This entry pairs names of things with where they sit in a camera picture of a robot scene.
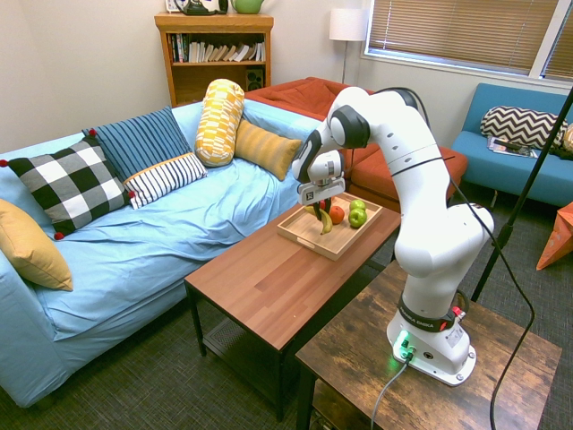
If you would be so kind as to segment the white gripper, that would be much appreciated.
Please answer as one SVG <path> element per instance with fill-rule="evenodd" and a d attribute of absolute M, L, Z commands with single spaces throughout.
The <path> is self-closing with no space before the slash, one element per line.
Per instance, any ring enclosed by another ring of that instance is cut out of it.
<path fill-rule="evenodd" d="M 317 220 L 322 221 L 323 203 L 320 201 L 324 200 L 324 210 L 330 211 L 331 197 L 342 194 L 345 189 L 343 177 L 327 179 L 322 185 L 313 182 L 300 184 L 297 187 L 298 202 L 302 205 L 312 204 Z"/>

